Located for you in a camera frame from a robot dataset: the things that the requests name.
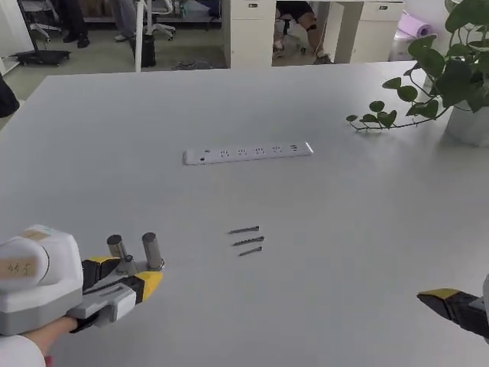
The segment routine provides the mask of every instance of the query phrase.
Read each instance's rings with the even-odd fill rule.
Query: sneaker
[[[78,40],[78,34],[74,33],[68,33],[66,37],[63,39],[63,42],[65,44],[70,44],[71,42],[77,41]]]
[[[314,65],[329,65],[333,63],[329,58],[329,55],[325,55],[323,57],[317,57],[316,61],[314,61]]]
[[[115,42],[124,42],[127,41],[128,38],[124,36],[123,34],[118,34],[117,36],[114,37]]]
[[[89,38],[85,34],[78,36],[78,48],[86,48],[90,44]]]
[[[274,45],[274,52],[272,54],[272,59],[279,59],[285,56],[285,47],[276,47]]]

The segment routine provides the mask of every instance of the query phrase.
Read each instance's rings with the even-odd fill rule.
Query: electrical outlet
[[[197,165],[307,155],[313,155],[313,150],[309,143],[273,143],[250,147],[238,146],[220,149],[205,149],[202,151],[190,149],[185,152],[184,161],[185,164],[188,165]]]

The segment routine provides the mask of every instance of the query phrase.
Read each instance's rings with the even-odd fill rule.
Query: white wall
[[[405,0],[406,10],[416,18],[430,23],[438,34],[435,43],[435,48],[442,53],[445,53],[449,48],[450,33],[445,30],[445,21],[449,13],[445,9],[444,0]],[[465,37],[465,31],[462,31],[462,36]],[[476,40],[480,38],[480,34],[475,32],[471,34],[470,39]]]
[[[33,49],[16,0],[0,0],[0,57]]]

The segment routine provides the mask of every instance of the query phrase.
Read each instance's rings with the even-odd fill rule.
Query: metal cylinder
[[[107,246],[110,251],[110,255],[115,258],[124,259],[128,253],[125,251],[124,244],[122,243],[122,237],[120,235],[111,235],[107,238]]]
[[[129,276],[136,275],[138,273],[138,268],[136,267],[136,261],[132,255],[127,255],[124,258],[125,270]]]
[[[146,253],[147,269],[150,271],[159,271],[165,265],[161,258],[160,246],[156,240],[156,235],[152,232],[143,235],[144,252]]]

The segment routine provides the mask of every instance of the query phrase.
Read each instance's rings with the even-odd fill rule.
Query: white pot
[[[470,110],[466,102],[458,107]],[[462,143],[489,147],[489,107],[483,107],[476,113],[461,109],[453,109],[446,131]]]

